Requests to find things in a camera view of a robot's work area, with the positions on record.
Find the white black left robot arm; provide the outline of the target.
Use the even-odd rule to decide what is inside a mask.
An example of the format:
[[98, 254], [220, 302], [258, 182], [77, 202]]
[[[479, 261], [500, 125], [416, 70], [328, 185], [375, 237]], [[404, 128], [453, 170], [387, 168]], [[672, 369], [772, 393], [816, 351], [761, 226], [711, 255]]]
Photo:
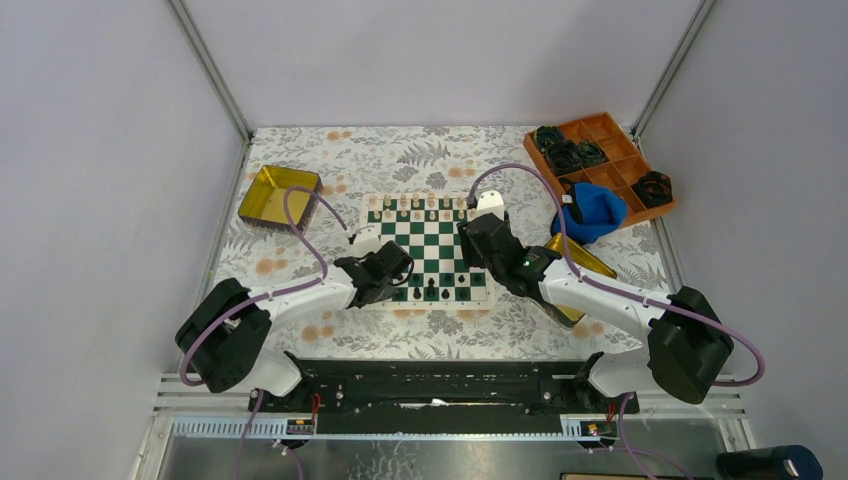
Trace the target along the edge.
[[180, 380], [213, 394], [238, 386], [260, 390], [285, 410], [299, 410], [309, 401], [311, 387], [289, 355], [267, 346], [274, 324], [379, 303], [394, 294], [397, 279], [410, 276], [413, 265], [413, 258], [389, 241], [362, 257], [340, 258], [319, 276], [257, 295], [237, 279], [226, 279], [177, 330]]

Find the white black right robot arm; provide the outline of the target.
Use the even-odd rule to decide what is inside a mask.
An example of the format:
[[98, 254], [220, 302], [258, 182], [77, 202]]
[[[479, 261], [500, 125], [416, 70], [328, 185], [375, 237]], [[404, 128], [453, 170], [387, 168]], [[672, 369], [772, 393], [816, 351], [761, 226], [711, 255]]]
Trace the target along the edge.
[[558, 252], [526, 247], [508, 224], [487, 213], [457, 225], [464, 262], [486, 269], [518, 297], [558, 314], [566, 306], [601, 319], [641, 342], [624, 353], [596, 353], [573, 386], [575, 402], [597, 412], [612, 398], [660, 389], [688, 404], [704, 401], [734, 349], [704, 295], [682, 287], [648, 291], [582, 268]]

